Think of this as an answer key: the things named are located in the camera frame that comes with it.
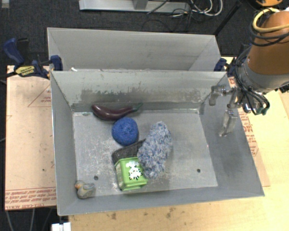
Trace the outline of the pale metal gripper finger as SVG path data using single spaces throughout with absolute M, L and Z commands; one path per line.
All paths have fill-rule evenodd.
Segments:
M 227 108 L 223 115 L 223 124 L 219 131 L 219 136 L 225 137 L 233 132 L 237 119 L 238 115 L 234 108 Z
M 225 85 L 214 85 L 211 86 L 211 93 L 209 97 L 209 105 L 215 106 L 216 100 L 220 96 L 226 96 L 232 93 L 232 89 L 227 89 Z

